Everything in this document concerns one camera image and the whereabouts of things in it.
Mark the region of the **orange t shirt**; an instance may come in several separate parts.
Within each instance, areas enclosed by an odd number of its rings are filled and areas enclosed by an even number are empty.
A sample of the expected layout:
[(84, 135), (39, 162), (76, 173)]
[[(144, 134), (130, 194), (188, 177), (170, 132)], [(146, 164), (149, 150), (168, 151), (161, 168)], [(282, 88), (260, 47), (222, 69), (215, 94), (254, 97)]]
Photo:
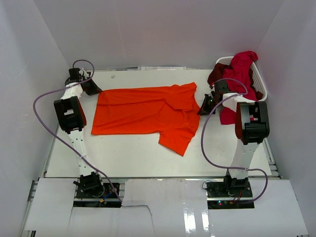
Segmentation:
[(92, 135), (159, 134), (159, 144), (183, 156), (200, 117), (197, 85), (121, 88), (98, 96)]

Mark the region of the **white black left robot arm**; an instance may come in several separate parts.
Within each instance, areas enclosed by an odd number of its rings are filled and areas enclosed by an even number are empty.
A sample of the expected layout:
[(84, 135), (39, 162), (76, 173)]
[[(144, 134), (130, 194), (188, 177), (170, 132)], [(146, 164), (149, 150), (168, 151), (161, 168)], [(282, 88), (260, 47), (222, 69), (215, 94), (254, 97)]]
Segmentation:
[(92, 79), (88, 80), (91, 73), (83, 69), (73, 67), (69, 69), (69, 74), (65, 81), (65, 93), (61, 99), (54, 101), (54, 108), (60, 128), (67, 133), (72, 147), (79, 152), (76, 159), (80, 177), (74, 184), (85, 194), (98, 198), (104, 193), (104, 184), (98, 172), (86, 163), (89, 160), (84, 142), (87, 121), (79, 98), (82, 93), (93, 96), (101, 93), (102, 89)]

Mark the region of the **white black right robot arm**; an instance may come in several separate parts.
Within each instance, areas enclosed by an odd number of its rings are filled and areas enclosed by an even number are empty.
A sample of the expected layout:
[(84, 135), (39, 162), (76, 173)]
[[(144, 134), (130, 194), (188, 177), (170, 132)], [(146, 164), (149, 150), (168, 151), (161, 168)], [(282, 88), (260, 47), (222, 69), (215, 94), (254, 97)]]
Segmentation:
[(206, 94), (198, 115), (211, 117), (219, 106), (224, 106), (235, 112), (235, 134), (237, 148), (230, 166), (222, 166), (206, 161), (214, 167), (226, 170), (220, 191), (229, 197), (240, 197), (248, 190), (248, 173), (254, 153), (270, 133), (267, 104), (264, 101), (254, 101), (246, 98), (248, 89), (242, 82), (242, 92), (232, 92), (228, 88), (228, 78), (219, 79), (213, 83), (210, 94)]

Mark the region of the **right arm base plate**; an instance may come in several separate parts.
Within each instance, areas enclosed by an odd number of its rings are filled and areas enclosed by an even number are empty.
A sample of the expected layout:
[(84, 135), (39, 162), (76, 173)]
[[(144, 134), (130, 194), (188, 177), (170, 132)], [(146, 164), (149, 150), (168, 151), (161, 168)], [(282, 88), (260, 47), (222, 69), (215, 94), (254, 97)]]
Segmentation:
[(238, 187), (228, 190), (224, 182), (204, 181), (202, 189), (206, 191), (207, 207), (209, 210), (254, 209), (250, 202), (253, 193), (250, 183), (245, 188)]

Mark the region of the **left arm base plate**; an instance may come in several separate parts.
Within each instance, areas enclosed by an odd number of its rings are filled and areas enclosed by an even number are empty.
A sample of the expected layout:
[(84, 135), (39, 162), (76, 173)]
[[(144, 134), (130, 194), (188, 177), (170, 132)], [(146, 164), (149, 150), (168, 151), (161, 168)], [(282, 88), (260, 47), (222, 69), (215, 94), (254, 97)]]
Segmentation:
[(120, 208), (121, 202), (112, 186), (109, 183), (103, 183), (103, 186), (104, 188), (92, 195), (77, 187), (73, 207)]

